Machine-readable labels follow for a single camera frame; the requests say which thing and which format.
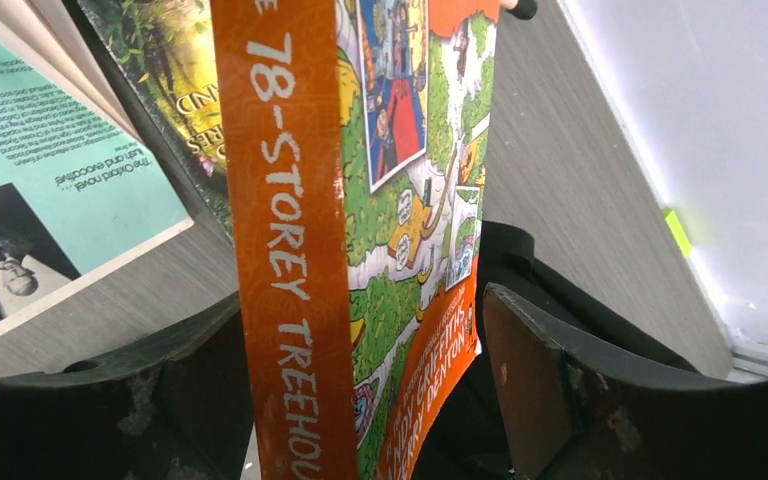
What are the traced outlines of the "dark green book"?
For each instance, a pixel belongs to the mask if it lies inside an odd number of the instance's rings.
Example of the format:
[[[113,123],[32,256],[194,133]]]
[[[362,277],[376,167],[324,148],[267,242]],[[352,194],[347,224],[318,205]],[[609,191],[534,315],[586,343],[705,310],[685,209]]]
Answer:
[[[156,135],[225,233],[232,232],[207,1],[68,1],[139,133]]]

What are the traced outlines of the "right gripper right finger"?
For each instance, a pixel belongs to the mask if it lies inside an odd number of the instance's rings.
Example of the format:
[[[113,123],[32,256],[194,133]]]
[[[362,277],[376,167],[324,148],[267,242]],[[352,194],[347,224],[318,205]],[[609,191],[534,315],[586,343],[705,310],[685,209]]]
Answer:
[[[768,381],[739,384],[618,355],[578,365],[608,379],[611,422],[539,479],[768,479]]]

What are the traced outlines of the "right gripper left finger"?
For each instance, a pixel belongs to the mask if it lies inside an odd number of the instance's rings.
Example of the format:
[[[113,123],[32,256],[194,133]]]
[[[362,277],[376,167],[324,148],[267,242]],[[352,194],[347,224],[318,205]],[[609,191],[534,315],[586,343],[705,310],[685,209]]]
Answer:
[[[252,427],[229,295],[61,372],[0,378],[0,479],[237,479]]]

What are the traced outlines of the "black backpack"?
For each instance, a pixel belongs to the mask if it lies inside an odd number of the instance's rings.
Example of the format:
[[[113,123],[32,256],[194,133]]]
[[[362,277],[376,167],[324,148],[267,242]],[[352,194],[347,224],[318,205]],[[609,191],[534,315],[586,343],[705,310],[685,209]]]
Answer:
[[[611,422],[609,381],[587,354],[692,365],[538,260],[533,237],[482,226],[478,283],[483,353],[424,440],[418,479],[529,479],[558,472]]]

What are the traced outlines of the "teal book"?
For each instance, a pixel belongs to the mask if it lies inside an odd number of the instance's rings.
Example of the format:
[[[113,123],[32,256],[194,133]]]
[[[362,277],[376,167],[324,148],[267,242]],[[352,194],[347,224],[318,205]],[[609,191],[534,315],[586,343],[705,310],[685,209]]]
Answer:
[[[0,336],[191,225],[142,142],[0,22]]]

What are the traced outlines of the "orange book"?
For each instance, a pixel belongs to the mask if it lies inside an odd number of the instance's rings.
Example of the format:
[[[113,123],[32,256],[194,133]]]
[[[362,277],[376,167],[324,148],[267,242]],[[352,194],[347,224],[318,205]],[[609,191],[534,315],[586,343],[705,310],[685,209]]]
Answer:
[[[408,479],[481,351],[497,1],[211,6],[265,479]]]

